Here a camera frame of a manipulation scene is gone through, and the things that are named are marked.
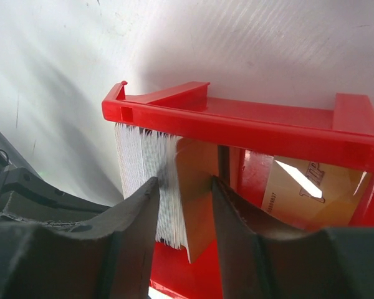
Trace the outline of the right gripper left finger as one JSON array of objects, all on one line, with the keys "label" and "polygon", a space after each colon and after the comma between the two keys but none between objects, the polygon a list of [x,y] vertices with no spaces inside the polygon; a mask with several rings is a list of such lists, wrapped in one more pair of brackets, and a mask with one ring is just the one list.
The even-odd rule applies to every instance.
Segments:
[{"label": "right gripper left finger", "polygon": [[147,298],[157,213],[148,181],[68,232],[0,222],[0,298]]}]

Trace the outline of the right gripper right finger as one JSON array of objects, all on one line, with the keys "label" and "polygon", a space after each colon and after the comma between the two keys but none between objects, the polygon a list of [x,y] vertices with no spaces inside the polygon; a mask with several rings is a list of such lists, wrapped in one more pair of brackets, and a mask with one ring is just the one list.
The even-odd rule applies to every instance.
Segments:
[{"label": "right gripper right finger", "polygon": [[212,179],[224,298],[374,298],[374,227],[287,225]]}]

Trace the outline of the red plastic bin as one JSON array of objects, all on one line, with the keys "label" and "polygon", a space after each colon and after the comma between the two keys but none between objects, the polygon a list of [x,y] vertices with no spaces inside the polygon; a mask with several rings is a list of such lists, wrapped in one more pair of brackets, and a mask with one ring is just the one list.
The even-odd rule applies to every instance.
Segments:
[{"label": "red plastic bin", "polygon": [[[319,229],[374,227],[374,109],[367,96],[339,93],[327,110],[214,98],[203,82],[145,95],[127,95],[125,86],[117,83],[104,98],[106,120],[215,144],[219,173],[212,179],[260,209],[275,156],[371,173],[349,224]],[[150,285],[172,298],[224,298],[216,228],[193,263],[185,247],[156,241]]]}]

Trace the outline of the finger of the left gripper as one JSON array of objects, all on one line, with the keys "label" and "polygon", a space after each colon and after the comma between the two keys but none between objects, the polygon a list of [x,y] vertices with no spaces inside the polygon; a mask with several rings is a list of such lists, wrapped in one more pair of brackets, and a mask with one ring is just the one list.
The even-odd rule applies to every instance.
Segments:
[{"label": "finger of the left gripper", "polygon": [[26,168],[0,173],[0,222],[80,223],[109,209],[48,184]]}]

